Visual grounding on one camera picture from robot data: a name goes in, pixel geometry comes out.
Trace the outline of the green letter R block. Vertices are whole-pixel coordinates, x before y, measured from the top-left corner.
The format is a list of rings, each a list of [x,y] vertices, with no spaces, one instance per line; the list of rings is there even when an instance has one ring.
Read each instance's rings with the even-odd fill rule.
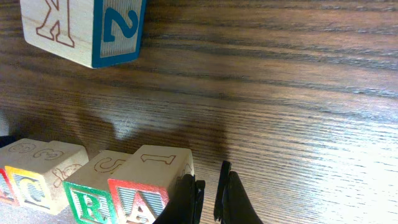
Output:
[[[119,223],[108,179],[130,156],[104,150],[63,181],[77,223]]]

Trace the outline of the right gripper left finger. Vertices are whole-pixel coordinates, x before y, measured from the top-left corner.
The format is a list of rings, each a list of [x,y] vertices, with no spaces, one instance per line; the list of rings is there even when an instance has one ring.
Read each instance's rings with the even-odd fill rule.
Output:
[[[185,174],[178,182],[175,195],[153,224],[199,224],[206,183]]]

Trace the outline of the yellow letter C block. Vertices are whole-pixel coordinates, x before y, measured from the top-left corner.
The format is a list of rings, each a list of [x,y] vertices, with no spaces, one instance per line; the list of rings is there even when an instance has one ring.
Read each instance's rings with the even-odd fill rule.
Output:
[[[85,147],[67,142],[24,138],[1,148],[1,170],[18,204],[51,215],[69,204],[63,181],[87,162]]]

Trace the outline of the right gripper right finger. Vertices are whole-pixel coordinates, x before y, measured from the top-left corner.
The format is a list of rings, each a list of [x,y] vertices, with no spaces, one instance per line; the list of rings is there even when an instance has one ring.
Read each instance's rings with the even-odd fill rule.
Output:
[[[244,186],[231,163],[223,161],[214,206],[214,220],[222,224],[263,224],[252,207]]]

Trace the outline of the red letter A block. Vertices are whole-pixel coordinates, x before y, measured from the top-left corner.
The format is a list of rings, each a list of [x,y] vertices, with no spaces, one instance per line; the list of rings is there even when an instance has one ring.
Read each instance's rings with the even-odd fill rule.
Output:
[[[119,223],[154,223],[178,182],[194,173],[190,149],[141,146],[108,179]]]

